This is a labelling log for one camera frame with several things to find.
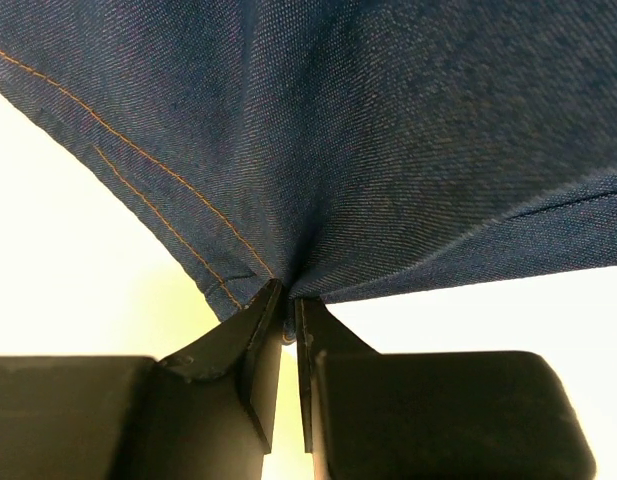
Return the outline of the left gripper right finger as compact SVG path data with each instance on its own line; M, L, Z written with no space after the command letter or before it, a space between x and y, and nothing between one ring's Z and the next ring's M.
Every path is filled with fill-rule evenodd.
M591 479L563 385L524 351L382 354L318 299L295 306L305 449L319 479Z

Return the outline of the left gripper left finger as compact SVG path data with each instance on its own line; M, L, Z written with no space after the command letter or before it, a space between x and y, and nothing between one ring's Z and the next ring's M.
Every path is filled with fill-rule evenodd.
M258 479L270 453L283 287L181 350L0 356L0 479Z

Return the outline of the dark blue denim trousers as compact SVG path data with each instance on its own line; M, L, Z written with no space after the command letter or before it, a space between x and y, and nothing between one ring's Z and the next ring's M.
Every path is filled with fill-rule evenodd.
M617 1L0 1L0 93L223 320L617 265Z

